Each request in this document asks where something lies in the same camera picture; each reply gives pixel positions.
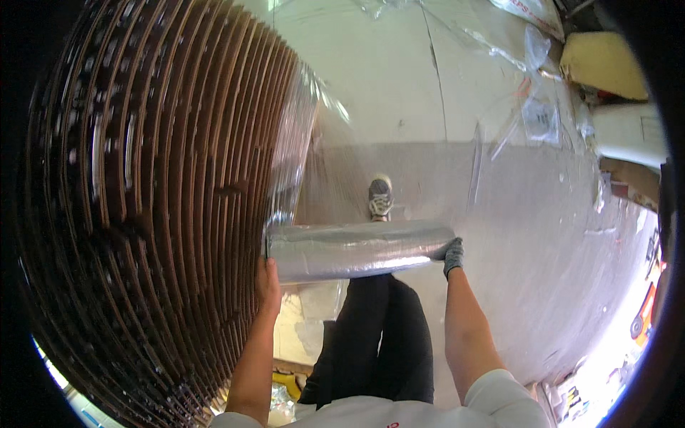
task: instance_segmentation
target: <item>leg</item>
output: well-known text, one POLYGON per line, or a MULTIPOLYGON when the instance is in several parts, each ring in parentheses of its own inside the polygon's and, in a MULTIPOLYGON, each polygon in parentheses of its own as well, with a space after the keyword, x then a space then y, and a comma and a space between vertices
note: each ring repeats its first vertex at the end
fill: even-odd
POLYGON ((433 403, 433 389, 433 348, 421 301, 392 277, 372 395, 433 403))
POLYGON ((303 404, 366 394, 388 307, 390 275, 349 282, 338 320, 324 324, 323 348, 302 392, 303 404))

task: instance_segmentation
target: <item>shoe lace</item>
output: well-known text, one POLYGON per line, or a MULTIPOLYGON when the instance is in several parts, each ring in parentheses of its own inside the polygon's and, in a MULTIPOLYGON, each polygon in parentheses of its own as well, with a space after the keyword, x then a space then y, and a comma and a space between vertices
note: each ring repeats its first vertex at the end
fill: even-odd
POLYGON ((369 209, 375 216, 386 216, 393 208, 393 203, 387 194, 374 194, 369 201, 369 209))

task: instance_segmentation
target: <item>sneaker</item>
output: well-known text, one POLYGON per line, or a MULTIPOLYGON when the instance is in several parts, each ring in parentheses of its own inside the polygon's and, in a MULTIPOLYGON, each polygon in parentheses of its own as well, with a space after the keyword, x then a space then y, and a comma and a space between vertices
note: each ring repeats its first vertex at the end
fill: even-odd
POLYGON ((369 211, 372 221, 390 220, 390 210, 393 208, 393 185, 387 175, 379 174, 373 178, 369 186, 369 211))

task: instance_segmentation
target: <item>white sleeve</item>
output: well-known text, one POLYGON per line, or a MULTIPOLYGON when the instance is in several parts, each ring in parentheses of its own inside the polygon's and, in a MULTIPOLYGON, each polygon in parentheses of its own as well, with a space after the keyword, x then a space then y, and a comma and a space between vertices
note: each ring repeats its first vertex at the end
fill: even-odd
POLYGON ((464 405, 492 416, 503 428, 549 428, 542 407, 502 368, 479 377, 466 393, 464 405))
POLYGON ((226 412, 216 415, 210 428, 262 428, 262 424, 248 415, 226 412))

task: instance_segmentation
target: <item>gloved hand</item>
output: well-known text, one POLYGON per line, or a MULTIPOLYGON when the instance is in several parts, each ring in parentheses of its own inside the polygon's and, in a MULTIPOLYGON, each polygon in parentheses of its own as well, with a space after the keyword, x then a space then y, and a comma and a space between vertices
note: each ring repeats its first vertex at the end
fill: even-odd
POLYGON ((449 243, 447 253, 445 254, 445 267, 443 268, 445 278, 447 278, 447 274, 452 268, 462 267, 464 267, 464 247, 462 246, 462 239, 454 238, 454 240, 449 243))

